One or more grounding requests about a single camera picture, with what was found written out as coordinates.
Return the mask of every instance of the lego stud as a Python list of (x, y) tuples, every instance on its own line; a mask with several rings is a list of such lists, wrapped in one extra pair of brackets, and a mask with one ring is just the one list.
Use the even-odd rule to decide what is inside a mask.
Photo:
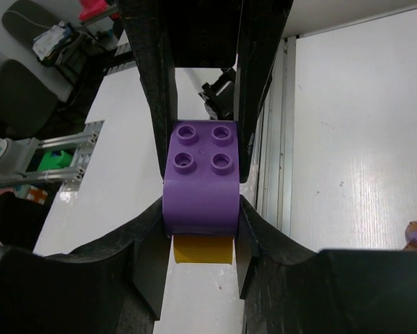
[(179, 174), (189, 174), (196, 170), (196, 162), (189, 153), (179, 153), (174, 157), (173, 167)]
[(182, 145), (193, 145), (198, 140), (196, 129), (191, 125), (181, 125), (178, 127), (177, 134), (178, 142)]
[(211, 131), (211, 139), (217, 146), (227, 146), (233, 142), (233, 135), (227, 127), (215, 127)]
[(217, 175), (227, 175), (233, 171), (233, 162), (224, 153), (218, 153), (211, 159), (211, 170)]

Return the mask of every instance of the chair backrest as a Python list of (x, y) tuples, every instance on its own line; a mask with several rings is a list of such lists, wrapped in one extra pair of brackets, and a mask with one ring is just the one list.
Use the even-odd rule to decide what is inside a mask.
[(34, 136), (56, 109), (57, 96), (13, 59), (0, 66), (0, 119), (21, 137)]
[(17, 0), (2, 15), (1, 21), (9, 34), (32, 49), (33, 39), (58, 24), (60, 19), (37, 3)]

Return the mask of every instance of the yellow lego brick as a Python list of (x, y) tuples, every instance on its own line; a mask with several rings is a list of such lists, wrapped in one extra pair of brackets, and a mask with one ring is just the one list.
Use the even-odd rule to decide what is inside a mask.
[(177, 263), (233, 263), (233, 238), (175, 235)]

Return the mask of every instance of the purple lego brick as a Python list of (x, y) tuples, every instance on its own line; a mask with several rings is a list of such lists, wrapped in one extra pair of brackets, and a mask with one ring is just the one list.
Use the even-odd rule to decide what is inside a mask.
[(166, 233), (234, 237), (239, 216), (239, 154), (234, 122), (179, 122), (166, 160)]

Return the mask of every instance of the gray chair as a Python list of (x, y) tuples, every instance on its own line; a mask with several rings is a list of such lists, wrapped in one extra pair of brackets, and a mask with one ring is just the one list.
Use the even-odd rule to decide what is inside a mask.
[[(1, 21), (9, 34), (32, 50), (33, 39), (58, 24), (60, 19), (35, 2), (17, 0), (3, 14)], [(80, 34), (71, 45), (67, 45), (60, 64), (55, 64), (55, 61), (51, 63), (43, 61), (42, 64), (55, 67), (66, 80), (74, 85), (88, 58), (83, 48), (83, 43), (87, 39), (87, 35)]]
[(19, 137), (37, 134), (57, 108), (57, 96), (27, 67), (13, 59), (1, 64), (0, 120)]

